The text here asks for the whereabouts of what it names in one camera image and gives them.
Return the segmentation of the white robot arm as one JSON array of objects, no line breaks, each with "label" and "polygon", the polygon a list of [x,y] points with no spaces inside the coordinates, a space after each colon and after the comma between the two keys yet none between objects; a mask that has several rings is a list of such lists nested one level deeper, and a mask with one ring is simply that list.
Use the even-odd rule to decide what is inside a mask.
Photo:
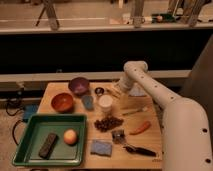
[{"label": "white robot arm", "polygon": [[147,74],[145,61],[128,61],[118,81],[121,91],[138,83],[163,109],[162,171],[213,171],[213,152],[205,109]]}]

